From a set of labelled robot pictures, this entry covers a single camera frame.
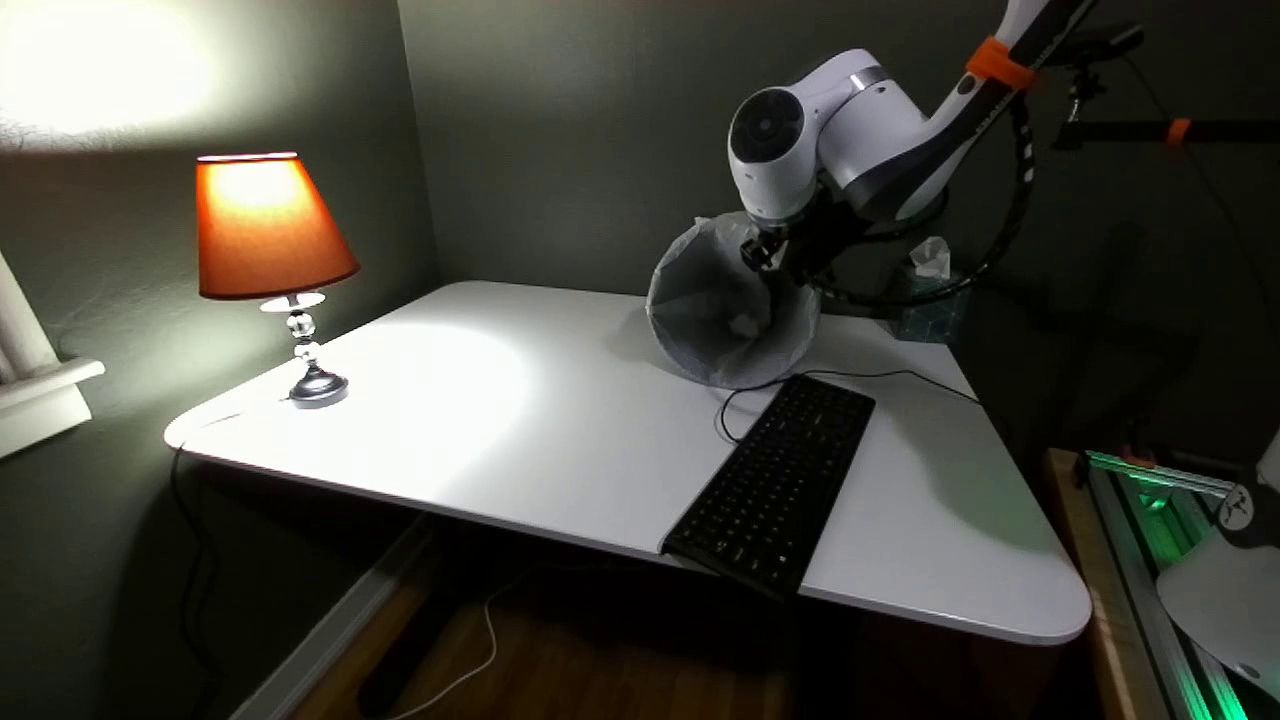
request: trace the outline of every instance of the lamp shade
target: lamp shade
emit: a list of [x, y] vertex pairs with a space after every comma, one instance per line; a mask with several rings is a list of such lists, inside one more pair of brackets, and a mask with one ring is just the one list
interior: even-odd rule
[[355, 270], [348, 236], [299, 155], [197, 159], [199, 297], [306, 291]]

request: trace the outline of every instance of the white desk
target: white desk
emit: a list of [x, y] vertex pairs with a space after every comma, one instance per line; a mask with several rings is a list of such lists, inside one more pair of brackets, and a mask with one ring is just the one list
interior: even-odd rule
[[[279, 363], [166, 423], [216, 465], [664, 560], [659, 538], [733, 444], [718, 397], [681, 381], [639, 297], [451, 285], [325, 348], [333, 407], [285, 399]], [[824, 318], [804, 369], [917, 369], [971, 391], [939, 343]], [[912, 375], [880, 399], [804, 577], [804, 595], [1015, 645], [1064, 645], [1092, 608], [980, 402]], [[745, 397], [745, 431], [773, 391]]]

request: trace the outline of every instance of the gray wall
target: gray wall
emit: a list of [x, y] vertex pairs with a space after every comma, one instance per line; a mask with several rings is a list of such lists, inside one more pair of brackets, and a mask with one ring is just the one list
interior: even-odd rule
[[[40, 112], [0, 102], [0, 247], [16, 262], [65, 354], [95, 354], [109, 375], [85, 397], [90, 423], [0, 465], [0, 717], [187, 717], [236, 703], [289, 652], [392, 523], [359, 523], [362, 503], [263, 497], [250, 480], [192, 483], [209, 545], [192, 538], [166, 497], [159, 431], [197, 399], [279, 363], [289, 332], [255, 304], [197, 297], [192, 155], [212, 149], [295, 149], [318, 159], [318, 186], [348, 226], [359, 276], [326, 288], [318, 315], [359, 324], [430, 279], [430, 223], [414, 159], [412, 101], [392, 3], [345, 0], [119, 0], [103, 56], [176, 30], [209, 50], [176, 119], [163, 102], [103, 115], [75, 132], [40, 126]], [[48, 34], [23, 3], [0, 3], [0, 26], [29, 25], [48, 56], [75, 34]], [[119, 97], [147, 86], [85, 63], [50, 78]], [[212, 671], [185, 649], [185, 613]]]
[[[931, 109], [1004, 3], [833, 0], [399, 0], [442, 276], [643, 291], [664, 243], [734, 206], [725, 123], [760, 82], [872, 48]], [[1144, 71], [1193, 115], [1280, 115], [1270, 3], [1099, 3], [1140, 21]], [[1152, 101], [1106, 66], [1099, 119]], [[1031, 97], [1043, 138], [1064, 74]], [[1004, 155], [954, 183], [954, 247], [996, 226]], [[969, 304], [954, 354], [1015, 447], [1181, 444], [1261, 450], [1280, 423], [1275, 149], [1085, 149], [1038, 164], [1027, 226]], [[848, 253], [838, 267], [884, 267]]]

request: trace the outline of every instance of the keyboard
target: keyboard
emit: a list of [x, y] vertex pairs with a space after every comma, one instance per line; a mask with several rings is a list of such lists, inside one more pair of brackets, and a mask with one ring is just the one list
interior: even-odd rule
[[664, 552], [797, 595], [876, 399], [793, 375], [664, 536]]

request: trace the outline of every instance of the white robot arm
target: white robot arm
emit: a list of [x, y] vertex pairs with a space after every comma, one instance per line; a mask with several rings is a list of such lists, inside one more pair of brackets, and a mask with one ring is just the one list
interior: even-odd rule
[[[1013, 0], [931, 115], [863, 48], [833, 56], [798, 82], [752, 93], [729, 126], [729, 168], [745, 206], [789, 232], [766, 262], [808, 279], [863, 226], [931, 206], [962, 152], [1092, 3]], [[815, 212], [838, 216], [838, 240], [804, 236]]]

